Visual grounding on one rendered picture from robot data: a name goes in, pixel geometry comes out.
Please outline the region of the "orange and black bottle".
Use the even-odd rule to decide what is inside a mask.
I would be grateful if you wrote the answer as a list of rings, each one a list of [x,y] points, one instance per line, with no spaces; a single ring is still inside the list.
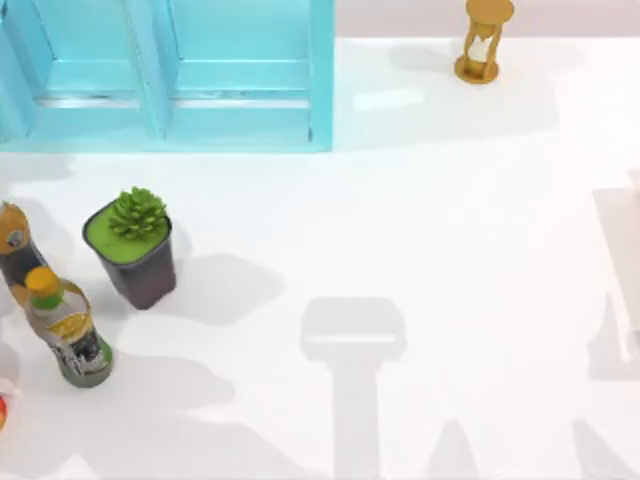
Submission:
[[[0,272],[11,295],[23,308],[28,300],[26,277],[38,267],[47,266],[31,236],[27,216],[16,204],[0,202]]]

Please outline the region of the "green plant in dark pot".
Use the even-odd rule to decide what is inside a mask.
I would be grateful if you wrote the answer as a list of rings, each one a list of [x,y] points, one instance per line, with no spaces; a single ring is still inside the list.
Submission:
[[[173,224],[165,202],[151,190],[123,190],[84,223],[82,237],[116,291],[148,310],[176,288]]]

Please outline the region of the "light blue rack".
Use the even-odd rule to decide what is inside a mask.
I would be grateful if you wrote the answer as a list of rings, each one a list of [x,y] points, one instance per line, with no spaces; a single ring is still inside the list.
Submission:
[[[325,151],[335,0],[0,0],[0,152]]]

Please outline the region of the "golden hourglass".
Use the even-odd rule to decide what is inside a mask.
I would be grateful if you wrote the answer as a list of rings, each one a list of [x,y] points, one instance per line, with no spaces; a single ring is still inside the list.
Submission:
[[[454,72],[469,84],[489,84],[499,76],[497,48],[503,27],[514,14],[514,4],[512,0],[466,0],[465,10],[469,27]]]

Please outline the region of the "green bottle with yellow cap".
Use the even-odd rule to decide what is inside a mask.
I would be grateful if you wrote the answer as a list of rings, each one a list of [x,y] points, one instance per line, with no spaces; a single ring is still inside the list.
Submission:
[[[25,287],[26,318],[55,356],[62,376],[77,388],[103,383],[111,374],[113,353],[94,325],[81,288],[45,266],[27,274]]]

